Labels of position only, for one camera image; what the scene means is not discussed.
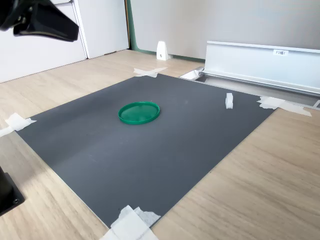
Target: label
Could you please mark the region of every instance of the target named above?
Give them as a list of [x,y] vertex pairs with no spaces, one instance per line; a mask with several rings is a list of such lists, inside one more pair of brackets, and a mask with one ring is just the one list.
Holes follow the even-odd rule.
[[273,55],[285,57],[285,56],[288,56],[288,54],[289,54],[289,51],[287,50],[277,50],[277,49],[273,50]]

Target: white cabinet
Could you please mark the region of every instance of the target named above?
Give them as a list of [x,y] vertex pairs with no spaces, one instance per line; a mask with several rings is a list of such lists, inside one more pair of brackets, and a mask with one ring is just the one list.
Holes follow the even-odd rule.
[[74,0],[88,58],[129,48],[125,0]]
[[125,0],[52,2],[79,25],[78,40],[0,31],[0,83],[129,48]]
[[[57,6],[76,22],[71,3]],[[86,59],[81,38],[75,42],[0,32],[0,83]]]

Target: masking tape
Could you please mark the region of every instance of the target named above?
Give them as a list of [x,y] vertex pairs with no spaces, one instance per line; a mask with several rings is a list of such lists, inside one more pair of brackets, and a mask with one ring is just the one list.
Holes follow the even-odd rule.
[[158,72],[161,72],[165,69],[167,69],[167,67],[156,68],[150,71],[144,71],[144,70],[135,68],[133,72],[138,74],[136,77],[150,76],[150,77],[156,78],[158,75]]
[[287,102],[286,100],[283,100],[283,99],[261,96],[260,100],[257,102],[261,103],[260,107],[264,108],[264,109],[281,108],[281,109],[289,111],[289,112],[312,117],[311,113],[304,110],[303,106],[294,105],[294,104]]
[[234,96],[232,95],[232,93],[226,94],[225,108],[226,109],[233,109],[234,108]]
[[133,210],[128,205],[100,240],[158,240],[149,227],[159,218],[153,212],[142,211],[139,207]]
[[0,137],[12,133],[13,131],[20,131],[30,124],[36,121],[31,120],[31,118],[24,119],[18,113],[12,114],[5,122],[9,125],[8,127],[0,130]]

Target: green plastic lid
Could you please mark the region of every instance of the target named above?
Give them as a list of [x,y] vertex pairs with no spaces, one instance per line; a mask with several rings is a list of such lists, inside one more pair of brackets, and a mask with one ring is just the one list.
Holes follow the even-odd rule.
[[119,119],[125,124],[146,124],[155,120],[160,114],[160,107],[154,102],[138,101],[130,103],[118,112]]

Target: gray mat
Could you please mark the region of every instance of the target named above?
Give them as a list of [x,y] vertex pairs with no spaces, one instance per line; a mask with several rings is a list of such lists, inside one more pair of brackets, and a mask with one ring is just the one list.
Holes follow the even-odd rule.
[[[259,99],[161,74],[133,77],[35,115],[18,134],[110,227],[126,205],[166,214],[274,112]],[[157,103],[160,116],[122,123],[118,110],[138,101]]]

